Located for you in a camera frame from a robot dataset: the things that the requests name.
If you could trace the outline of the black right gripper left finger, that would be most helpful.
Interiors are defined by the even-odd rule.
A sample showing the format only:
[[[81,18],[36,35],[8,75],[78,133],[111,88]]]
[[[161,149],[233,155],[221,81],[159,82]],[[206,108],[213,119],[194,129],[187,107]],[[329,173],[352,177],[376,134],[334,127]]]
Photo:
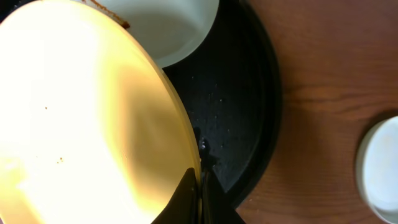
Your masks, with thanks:
[[[197,224],[198,190],[194,168],[188,168],[166,207],[152,224]]]

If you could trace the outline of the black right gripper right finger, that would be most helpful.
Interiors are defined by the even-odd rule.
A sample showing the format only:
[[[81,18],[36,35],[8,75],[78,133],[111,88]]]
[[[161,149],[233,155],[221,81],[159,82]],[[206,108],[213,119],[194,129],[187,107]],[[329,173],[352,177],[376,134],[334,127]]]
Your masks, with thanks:
[[[203,223],[245,224],[227,202],[222,186],[212,170],[206,170],[203,179]]]

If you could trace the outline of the yellow plate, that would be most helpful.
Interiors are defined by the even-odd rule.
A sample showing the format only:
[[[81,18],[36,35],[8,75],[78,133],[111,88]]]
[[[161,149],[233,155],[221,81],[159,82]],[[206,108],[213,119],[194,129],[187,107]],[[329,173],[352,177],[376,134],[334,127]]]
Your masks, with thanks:
[[[125,28],[73,1],[1,22],[1,221],[150,223],[200,158],[187,112]]]

